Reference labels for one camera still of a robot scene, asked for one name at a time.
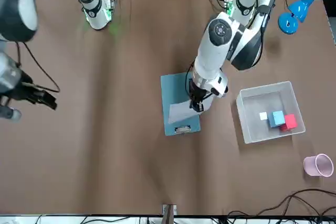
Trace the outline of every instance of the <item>blue lamp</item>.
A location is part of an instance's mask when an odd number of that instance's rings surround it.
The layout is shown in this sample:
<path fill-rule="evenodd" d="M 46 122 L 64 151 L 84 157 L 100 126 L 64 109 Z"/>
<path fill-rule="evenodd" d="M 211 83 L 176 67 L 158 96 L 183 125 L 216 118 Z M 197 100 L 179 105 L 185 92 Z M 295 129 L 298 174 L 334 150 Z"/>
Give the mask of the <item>blue lamp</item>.
<path fill-rule="evenodd" d="M 278 25 L 285 34 L 293 34 L 298 30 L 297 19 L 303 23 L 307 16 L 308 8 L 314 0 L 298 0 L 292 3 L 288 9 L 291 13 L 283 13 L 278 19 Z"/>

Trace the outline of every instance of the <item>white paper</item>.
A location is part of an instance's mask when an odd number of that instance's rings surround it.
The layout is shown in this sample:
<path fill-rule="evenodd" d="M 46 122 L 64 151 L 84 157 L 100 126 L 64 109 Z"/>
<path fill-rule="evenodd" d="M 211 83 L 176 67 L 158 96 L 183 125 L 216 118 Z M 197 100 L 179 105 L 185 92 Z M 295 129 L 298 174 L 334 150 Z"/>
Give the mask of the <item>white paper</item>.
<path fill-rule="evenodd" d="M 207 111 L 210 108 L 211 103 L 214 100 L 214 97 L 215 96 L 212 95 L 203 101 L 203 108 L 204 108 L 203 112 Z M 169 108 L 168 123 L 169 124 L 175 123 L 203 113 L 203 112 L 196 112 L 193 109 L 189 108 L 189 106 L 190 106 L 190 100 L 181 103 L 171 104 Z"/>

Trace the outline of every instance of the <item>brown tabletop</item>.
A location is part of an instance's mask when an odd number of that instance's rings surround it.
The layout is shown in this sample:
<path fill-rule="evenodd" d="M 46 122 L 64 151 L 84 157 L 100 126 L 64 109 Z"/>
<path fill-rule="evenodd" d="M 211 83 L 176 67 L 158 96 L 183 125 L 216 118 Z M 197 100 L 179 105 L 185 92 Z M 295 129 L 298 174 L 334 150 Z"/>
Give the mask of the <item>brown tabletop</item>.
<path fill-rule="evenodd" d="M 37 0 L 39 31 L 29 46 L 61 93 L 56 111 L 13 102 L 22 120 L 1 121 L 1 213 L 160 214 L 171 203 L 180 215 L 253 215 L 299 189 L 336 190 L 336 175 L 308 178 L 302 169 L 312 154 L 336 162 L 336 49 L 322 0 L 294 35 L 279 30 L 284 0 L 276 0 L 260 63 L 239 72 L 226 62 L 228 95 L 201 116 L 199 133 L 171 137 L 160 76 L 186 71 L 216 7 L 209 0 L 118 0 L 117 7 L 109 28 L 94 31 L 77 0 Z M 8 54 L 16 58 L 13 45 Z M 22 59 L 36 83 L 52 87 L 24 47 Z M 287 80 L 306 132 L 244 144 L 239 91 Z M 318 210 L 336 202 L 302 197 Z M 288 213 L 314 214 L 295 199 Z"/>

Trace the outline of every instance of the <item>blue cube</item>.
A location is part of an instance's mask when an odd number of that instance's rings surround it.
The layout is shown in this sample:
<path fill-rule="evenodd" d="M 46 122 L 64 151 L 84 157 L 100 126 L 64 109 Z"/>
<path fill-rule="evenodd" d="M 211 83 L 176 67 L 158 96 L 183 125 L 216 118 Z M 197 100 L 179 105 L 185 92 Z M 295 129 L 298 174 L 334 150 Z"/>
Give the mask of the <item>blue cube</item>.
<path fill-rule="evenodd" d="M 282 110 L 270 113 L 268 115 L 268 121 L 271 128 L 279 127 L 286 123 Z"/>

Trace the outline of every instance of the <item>red cube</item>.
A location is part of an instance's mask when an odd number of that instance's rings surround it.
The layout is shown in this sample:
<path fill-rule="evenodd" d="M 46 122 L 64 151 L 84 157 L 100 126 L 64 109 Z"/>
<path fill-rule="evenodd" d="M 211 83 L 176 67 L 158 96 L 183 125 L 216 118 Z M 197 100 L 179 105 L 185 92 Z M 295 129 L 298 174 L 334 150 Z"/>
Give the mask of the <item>red cube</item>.
<path fill-rule="evenodd" d="M 290 131 L 298 126 L 294 114 L 285 115 L 285 124 L 280 126 L 281 131 Z"/>

